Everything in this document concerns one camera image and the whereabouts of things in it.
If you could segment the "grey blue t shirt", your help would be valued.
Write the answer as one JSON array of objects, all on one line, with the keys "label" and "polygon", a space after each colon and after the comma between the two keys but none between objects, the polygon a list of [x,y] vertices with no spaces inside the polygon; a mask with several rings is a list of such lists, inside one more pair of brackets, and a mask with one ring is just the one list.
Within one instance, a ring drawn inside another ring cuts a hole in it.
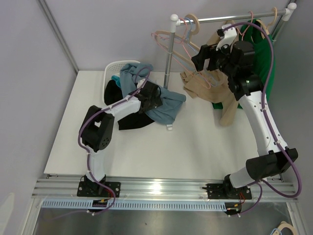
[{"label": "grey blue t shirt", "polygon": [[[126,97],[129,93],[137,90],[138,81],[149,77],[152,70],[153,66],[148,63],[127,63],[122,67],[119,76],[122,96]],[[171,92],[162,86],[159,86],[159,90],[162,105],[146,111],[145,114],[160,124],[173,124],[181,106],[186,101],[186,96]]]}]

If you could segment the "teal t shirt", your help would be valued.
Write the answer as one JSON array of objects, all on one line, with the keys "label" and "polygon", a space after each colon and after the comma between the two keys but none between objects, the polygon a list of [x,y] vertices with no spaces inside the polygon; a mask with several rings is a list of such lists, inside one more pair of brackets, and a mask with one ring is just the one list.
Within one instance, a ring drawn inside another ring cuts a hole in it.
[{"label": "teal t shirt", "polygon": [[113,75],[111,77],[111,80],[113,80],[115,82],[116,86],[121,89],[121,83],[120,83],[120,77],[119,76]]}]

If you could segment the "black t shirt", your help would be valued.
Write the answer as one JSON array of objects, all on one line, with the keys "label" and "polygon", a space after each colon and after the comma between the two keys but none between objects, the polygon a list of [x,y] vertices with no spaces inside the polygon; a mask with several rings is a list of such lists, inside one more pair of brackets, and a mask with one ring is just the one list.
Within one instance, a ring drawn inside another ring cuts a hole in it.
[{"label": "black t shirt", "polygon": [[[116,82],[110,80],[104,91],[104,102],[106,105],[111,105],[120,101],[123,98],[121,89]],[[154,120],[148,117],[145,113],[132,113],[118,121],[119,130],[140,129],[152,124]]]}]

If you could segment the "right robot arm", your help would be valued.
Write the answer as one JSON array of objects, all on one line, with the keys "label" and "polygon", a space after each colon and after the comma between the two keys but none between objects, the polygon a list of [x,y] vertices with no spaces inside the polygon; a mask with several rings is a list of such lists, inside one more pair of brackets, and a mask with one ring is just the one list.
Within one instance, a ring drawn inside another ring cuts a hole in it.
[{"label": "right robot arm", "polygon": [[244,110],[257,143],[258,157],[248,159],[239,171],[224,178],[223,194],[234,198],[240,189],[264,181],[295,168],[298,152],[289,148],[280,135],[272,118],[261,78],[253,71],[254,47],[246,41],[237,41],[232,46],[203,45],[192,57],[198,71],[206,60],[208,70],[219,70],[227,76],[228,86]]}]

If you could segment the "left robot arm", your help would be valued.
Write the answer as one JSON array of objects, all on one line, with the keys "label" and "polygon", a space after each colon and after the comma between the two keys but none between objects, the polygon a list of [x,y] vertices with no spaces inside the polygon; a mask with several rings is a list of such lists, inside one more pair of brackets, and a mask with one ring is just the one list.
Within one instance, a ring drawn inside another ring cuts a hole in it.
[{"label": "left robot arm", "polygon": [[80,180],[78,197],[119,197],[120,183],[106,181],[103,158],[98,154],[109,146],[116,123],[119,130],[145,127],[153,123],[146,112],[162,105],[161,90],[150,81],[126,97],[115,82],[109,82],[104,98],[108,106],[90,106],[79,130],[78,144],[87,151],[88,171]]}]

